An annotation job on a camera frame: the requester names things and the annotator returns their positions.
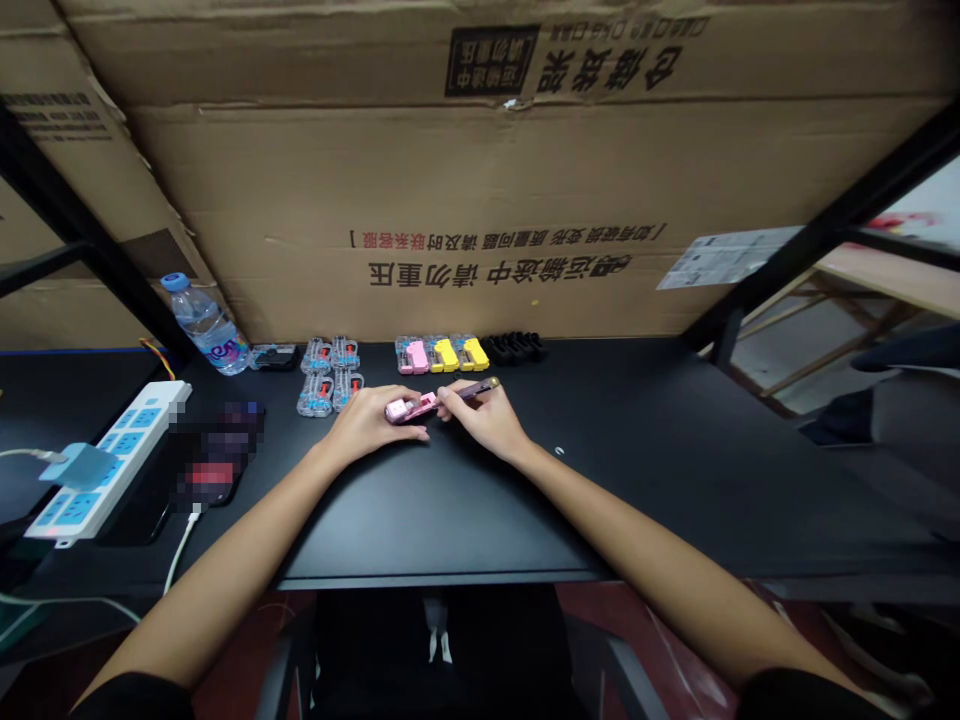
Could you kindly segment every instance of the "plastic bottle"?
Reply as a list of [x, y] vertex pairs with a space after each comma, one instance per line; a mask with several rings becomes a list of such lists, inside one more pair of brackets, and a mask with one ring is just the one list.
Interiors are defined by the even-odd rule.
[[222, 375], [238, 375], [247, 369], [250, 347], [227, 314], [209, 295], [190, 286], [183, 273], [160, 280], [170, 293], [174, 317], [193, 344]]

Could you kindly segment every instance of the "power strip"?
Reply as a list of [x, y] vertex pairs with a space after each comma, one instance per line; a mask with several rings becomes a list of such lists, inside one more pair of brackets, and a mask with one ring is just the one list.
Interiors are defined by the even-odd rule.
[[96, 537], [120, 496], [136, 477], [154, 446], [181, 409], [193, 388], [182, 380], [147, 383], [113, 424], [97, 447], [113, 453], [116, 462], [95, 491], [60, 488], [24, 537], [56, 540], [54, 547], [72, 547], [77, 540]]

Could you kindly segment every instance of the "cardboard box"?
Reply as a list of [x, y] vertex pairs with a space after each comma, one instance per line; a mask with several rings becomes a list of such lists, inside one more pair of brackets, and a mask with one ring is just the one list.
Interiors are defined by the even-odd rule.
[[254, 341], [673, 335], [957, 89], [948, 3], [61, 0]]
[[[0, 8], [0, 96], [141, 272], [216, 283], [53, 8]], [[0, 180], [0, 268], [61, 247]], [[146, 331], [82, 263], [0, 300], [0, 349], [131, 347]]]

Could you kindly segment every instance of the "charging cable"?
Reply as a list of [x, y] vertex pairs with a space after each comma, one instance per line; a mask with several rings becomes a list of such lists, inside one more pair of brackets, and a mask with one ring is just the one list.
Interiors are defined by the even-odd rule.
[[16, 450], [4, 450], [0, 452], [0, 457], [6, 455], [32, 455], [38, 460], [44, 460], [48, 463], [61, 463], [70, 459], [63, 453], [57, 453], [53, 450], [38, 450], [36, 448], [32, 450], [29, 448], [18, 448]]
[[173, 556], [173, 562], [170, 563], [170, 571], [167, 573], [167, 582], [163, 585], [163, 594], [166, 595], [170, 592], [170, 586], [173, 585], [173, 573], [177, 570], [177, 563], [180, 562], [180, 555], [183, 554], [183, 548], [187, 544], [187, 538], [190, 537], [190, 531], [193, 530], [193, 526], [197, 524], [197, 520], [200, 519], [200, 514], [203, 512], [199, 509], [200, 503], [193, 504], [193, 512], [190, 513], [190, 517], [187, 518], [187, 529], [183, 531], [183, 537], [180, 538], [180, 547], [177, 548], [177, 552]]
[[3, 634], [0, 634], [0, 645], [3, 644], [3, 641], [10, 637], [13, 632], [20, 627], [20, 625], [26, 621], [33, 613], [37, 611], [41, 605], [56, 605], [59, 603], [67, 602], [102, 602], [106, 603], [112, 608], [116, 608], [128, 618], [133, 620], [138, 625], [140, 624], [140, 616], [134, 613], [133, 611], [125, 608], [123, 605], [118, 603], [116, 600], [111, 600], [110, 598], [58, 598], [56, 600], [24, 600], [22, 598], [13, 597], [12, 595], [6, 595], [0, 593], [0, 603], [6, 603], [7, 605], [25, 605], [30, 609], [27, 610], [23, 615], [18, 617], [14, 623], [8, 627]]

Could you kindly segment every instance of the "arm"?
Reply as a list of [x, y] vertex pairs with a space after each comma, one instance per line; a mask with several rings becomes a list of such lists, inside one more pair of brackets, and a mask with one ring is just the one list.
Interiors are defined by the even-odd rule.
[[[454, 390], [469, 384], [459, 381]], [[733, 688], [770, 668], [853, 683], [723, 568], [639, 510], [564, 465], [523, 431], [503, 388], [472, 406], [441, 388], [444, 421], [455, 416], [482, 445], [526, 475], [620, 576]]]
[[383, 409], [398, 398], [416, 402], [420, 394], [391, 385], [366, 388], [354, 396], [327, 436], [161, 598], [80, 701], [126, 672], [147, 673], [191, 689], [267, 588], [337, 475], [388, 443], [428, 439], [423, 426], [387, 423]]

